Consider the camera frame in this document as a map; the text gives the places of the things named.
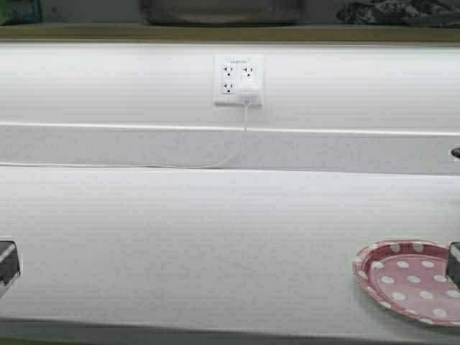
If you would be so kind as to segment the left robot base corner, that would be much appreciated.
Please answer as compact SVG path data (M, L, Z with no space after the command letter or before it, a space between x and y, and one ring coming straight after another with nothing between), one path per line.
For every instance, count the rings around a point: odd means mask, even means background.
M0 247L0 296L3 297L20 277L21 267L17 246L14 241L1 241Z

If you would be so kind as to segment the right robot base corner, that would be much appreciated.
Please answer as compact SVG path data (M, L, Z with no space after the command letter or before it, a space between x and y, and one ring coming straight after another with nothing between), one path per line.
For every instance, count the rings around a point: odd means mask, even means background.
M448 248L446 274L457 288L460 288L460 253L459 243L452 242Z

